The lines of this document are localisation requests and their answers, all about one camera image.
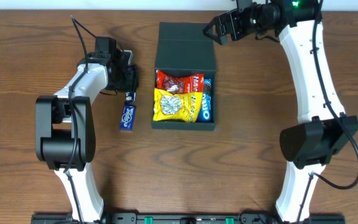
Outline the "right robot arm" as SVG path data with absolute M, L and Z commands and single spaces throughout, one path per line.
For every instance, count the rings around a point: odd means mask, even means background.
M 298 105 L 298 123 L 280 133 L 287 162 L 283 187 L 272 215 L 256 213 L 263 223 L 341 222 L 334 215 L 312 216 L 309 206 L 317 181 L 332 157 L 355 144 L 358 120 L 348 116 L 331 79 L 323 44 L 321 1 L 274 0 L 258 4 L 238 1 L 237 7 L 214 17 L 203 34 L 224 45 L 248 35 L 267 38 L 283 47 L 291 69 Z

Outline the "blue Eclipse mints box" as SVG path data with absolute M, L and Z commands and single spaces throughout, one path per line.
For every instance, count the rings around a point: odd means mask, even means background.
M 135 112 L 136 112 L 135 106 L 131 106 L 131 105 L 124 106 L 121 116 L 121 121 L 120 121 L 120 127 L 119 127 L 120 130 L 132 131 L 134 125 L 134 119 L 135 119 Z

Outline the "dark green gift box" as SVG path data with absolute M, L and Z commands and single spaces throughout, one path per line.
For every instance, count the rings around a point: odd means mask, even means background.
M 180 120 L 152 121 L 154 129 L 179 129 L 213 131 L 216 126 L 216 59 L 213 41 L 203 35 L 204 23 L 161 22 L 159 24 L 155 71 L 182 78 L 202 73 L 211 80 L 207 87 L 210 91 L 210 120 L 186 123 Z

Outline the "yellow Hacks candy bag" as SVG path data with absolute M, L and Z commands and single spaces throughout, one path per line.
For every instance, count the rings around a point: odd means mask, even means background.
M 155 88 L 152 120 L 180 120 L 186 123 L 195 123 L 201 109 L 202 97 L 201 92 L 172 94 Z

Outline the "blue Dairy Milk chocolate bar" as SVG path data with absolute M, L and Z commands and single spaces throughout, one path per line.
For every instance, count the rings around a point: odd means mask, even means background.
M 137 67 L 135 65 L 128 66 L 128 87 L 129 90 L 126 91 L 126 99 L 125 104 L 131 105 L 135 102 L 135 96 L 136 96 L 136 90 L 139 86 L 139 78 L 138 78 L 138 72 Z

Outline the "blue Oreo cookie pack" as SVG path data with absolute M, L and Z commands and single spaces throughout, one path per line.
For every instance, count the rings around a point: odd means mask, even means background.
M 211 108 L 211 90 L 212 79 L 204 79 L 203 95 L 201 100 L 200 112 L 198 114 L 197 122 L 210 122 L 212 118 Z

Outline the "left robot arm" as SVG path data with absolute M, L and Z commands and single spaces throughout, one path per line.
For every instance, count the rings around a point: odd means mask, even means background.
M 138 73 L 133 53 L 111 37 L 97 36 L 93 52 L 78 62 L 73 78 L 35 103 L 35 152 L 60 178 L 72 206 L 69 223 L 109 223 L 94 181 L 96 151 L 91 106 L 109 91 L 135 93 Z

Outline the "red Hacks candy bag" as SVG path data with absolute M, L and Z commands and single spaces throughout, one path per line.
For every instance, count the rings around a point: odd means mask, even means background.
M 157 70 L 157 88 L 172 94 L 185 94 L 202 92 L 204 88 L 204 75 L 202 73 L 188 77 L 177 78 Z

